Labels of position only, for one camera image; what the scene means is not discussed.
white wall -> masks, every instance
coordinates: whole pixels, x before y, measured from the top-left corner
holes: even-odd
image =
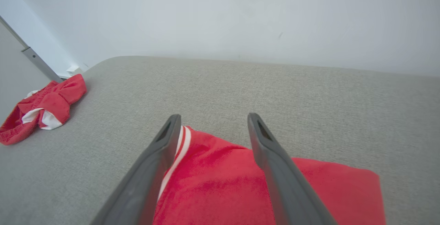
[[[66,70],[71,65],[86,69],[76,63],[50,29],[23,0],[0,0],[0,15],[58,75],[69,76]]]
[[[77,62],[119,55],[440,76],[439,0],[25,0]]]

red fabric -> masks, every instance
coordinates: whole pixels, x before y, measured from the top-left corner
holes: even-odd
[[[64,124],[69,119],[70,105],[78,101],[86,91],[84,79],[80,74],[62,83],[50,82],[45,88],[17,104],[0,127],[0,142],[4,145],[14,144],[28,137],[37,124],[45,127],[46,125],[41,121],[44,110],[52,113]],[[37,117],[32,122],[24,124],[22,117],[37,108],[42,108]]]
[[[189,149],[159,197],[154,224],[274,225],[264,173],[252,151],[189,127],[187,136]],[[339,225],[385,224],[378,175],[337,163],[293,161]]]

gray fabric bed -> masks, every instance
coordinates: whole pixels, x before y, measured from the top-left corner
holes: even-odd
[[[257,112],[293,157],[381,177],[390,225],[440,223],[440,79],[342,68],[115,57],[70,120],[0,146],[0,224],[88,224],[171,114],[250,148]]]

